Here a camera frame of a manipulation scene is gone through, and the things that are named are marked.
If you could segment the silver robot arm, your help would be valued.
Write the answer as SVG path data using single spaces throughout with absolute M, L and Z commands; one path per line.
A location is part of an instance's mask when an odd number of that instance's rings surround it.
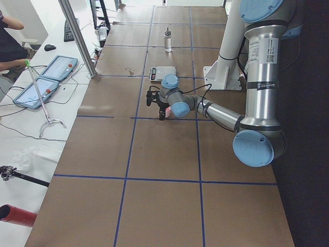
M 240 69 L 240 52 L 248 42 L 244 115 L 203 96 L 188 95 L 172 74 L 164 76 L 158 90 L 147 91 L 146 104 L 159 106 L 160 120 L 165 119 L 166 109 L 176 117 L 200 113 L 235 133 L 233 151 L 242 163 L 250 167 L 270 164 L 286 149 L 285 135 L 276 120 L 280 42 L 300 34 L 303 7 L 304 1 L 232 2 L 218 59 L 204 67 L 204 79 L 208 87 L 233 89 L 238 80 L 232 76 Z

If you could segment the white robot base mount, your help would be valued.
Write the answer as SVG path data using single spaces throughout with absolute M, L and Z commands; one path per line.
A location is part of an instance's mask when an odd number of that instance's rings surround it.
M 240 16 L 240 0 L 233 0 L 218 59 L 204 67 L 204 81 L 212 90 L 241 90 L 237 57 L 244 38 L 245 22 Z

